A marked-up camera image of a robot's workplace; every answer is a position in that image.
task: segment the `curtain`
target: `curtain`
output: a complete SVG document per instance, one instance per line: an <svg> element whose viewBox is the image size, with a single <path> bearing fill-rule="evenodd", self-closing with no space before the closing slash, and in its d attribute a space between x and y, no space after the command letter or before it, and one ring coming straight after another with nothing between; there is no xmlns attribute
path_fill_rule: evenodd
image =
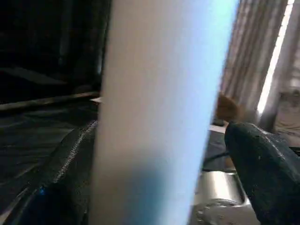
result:
<svg viewBox="0 0 300 225"><path fill-rule="evenodd" d="M251 121L263 89L287 0L240 0L221 92Z"/></svg>

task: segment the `white pipe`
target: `white pipe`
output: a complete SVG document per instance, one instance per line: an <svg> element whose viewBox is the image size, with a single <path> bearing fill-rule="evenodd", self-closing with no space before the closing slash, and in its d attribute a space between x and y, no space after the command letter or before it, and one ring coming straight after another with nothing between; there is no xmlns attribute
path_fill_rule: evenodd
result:
<svg viewBox="0 0 300 225"><path fill-rule="evenodd" d="M114 0L92 225L186 225L238 0Z"/></svg>

